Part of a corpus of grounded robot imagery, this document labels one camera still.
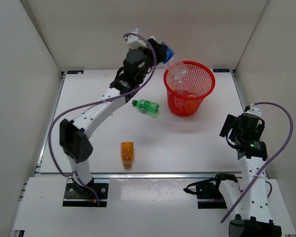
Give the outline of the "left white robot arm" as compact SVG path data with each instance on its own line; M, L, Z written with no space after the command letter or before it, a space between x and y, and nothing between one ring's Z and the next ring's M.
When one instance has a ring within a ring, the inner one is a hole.
M148 43L153 50L141 40L128 42L129 51L123 66L102 95L101 103L89 107L73 120L63 119L60 122L60 146L71 164L74 190L82 198L96 197L88 162L93 152L90 137L106 118L134 97L136 89L154 65L166 61L168 46L158 43L153 37L148 39Z

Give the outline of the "orange juice bottle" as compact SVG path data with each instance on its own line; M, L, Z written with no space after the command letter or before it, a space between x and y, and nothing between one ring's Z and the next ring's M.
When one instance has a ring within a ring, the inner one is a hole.
M187 113L194 113L197 110L197 101L194 100L196 97L192 93L186 93L185 94L186 100L185 100L185 106L184 109Z
M134 160L134 143L122 142L121 143L121 159L124 168L131 168Z

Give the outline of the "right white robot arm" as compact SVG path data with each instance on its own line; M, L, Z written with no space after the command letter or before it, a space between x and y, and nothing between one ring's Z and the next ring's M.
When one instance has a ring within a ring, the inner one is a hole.
M260 140L265 122L260 115L228 115L220 136L237 151L242 178L217 173L215 177L187 185L184 192L201 198L200 204L225 204L230 218L230 237L280 237L282 229L274 223L268 205L272 186L264 164L266 144Z

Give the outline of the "red mesh plastic bin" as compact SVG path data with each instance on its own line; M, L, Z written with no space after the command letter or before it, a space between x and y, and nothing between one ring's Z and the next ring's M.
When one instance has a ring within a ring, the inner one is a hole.
M163 81L170 111L178 116L187 117L194 114L203 100L213 92L216 79L205 65L195 61L184 63L188 73L180 82L173 80L169 70L165 71Z

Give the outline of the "blue label clear bottle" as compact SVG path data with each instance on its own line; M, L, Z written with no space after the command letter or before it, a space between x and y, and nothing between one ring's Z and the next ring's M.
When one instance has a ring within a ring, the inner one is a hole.
M171 73L173 80L178 81L183 79L188 73L187 66L182 61L175 59L173 50L165 42L162 42L161 44L167 46L166 58L163 61L163 64Z

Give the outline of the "large clear plastic bottle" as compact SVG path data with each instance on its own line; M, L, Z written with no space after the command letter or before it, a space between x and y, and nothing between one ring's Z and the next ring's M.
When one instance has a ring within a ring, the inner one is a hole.
M188 83L183 79L175 80L173 83L174 91L176 91L179 95L187 96L187 97L195 97L194 92L188 85Z

